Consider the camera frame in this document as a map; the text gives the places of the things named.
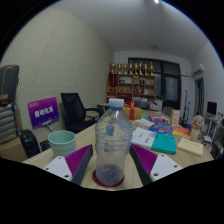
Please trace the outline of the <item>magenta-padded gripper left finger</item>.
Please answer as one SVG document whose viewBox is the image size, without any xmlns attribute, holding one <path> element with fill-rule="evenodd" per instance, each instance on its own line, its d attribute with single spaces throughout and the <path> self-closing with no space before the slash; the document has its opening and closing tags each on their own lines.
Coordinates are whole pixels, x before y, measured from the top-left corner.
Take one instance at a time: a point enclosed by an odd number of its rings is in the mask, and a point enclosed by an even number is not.
<svg viewBox="0 0 224 224">
<path fill-rule="evenodd" d="M 44 170 L 76 185 L 81 185 L 92 155 L 93 147 L 87 145 L 66 157 L 57 156 L 44 167 Z"/>
</svg>

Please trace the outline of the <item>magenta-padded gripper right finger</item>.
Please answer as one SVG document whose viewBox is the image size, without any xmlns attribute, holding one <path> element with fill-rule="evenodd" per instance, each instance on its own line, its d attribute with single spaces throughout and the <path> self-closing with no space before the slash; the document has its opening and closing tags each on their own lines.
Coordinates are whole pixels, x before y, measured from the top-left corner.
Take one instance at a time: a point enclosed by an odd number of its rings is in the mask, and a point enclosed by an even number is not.
<svg viewBox="0 0 224 224">
<path fill-rule="evenodd" d="M 148 185 L 182 169 L 166 154 L 156 155 L 138 145 L 132 144 L 129 153 L 143 185 Z"/>
</svg>

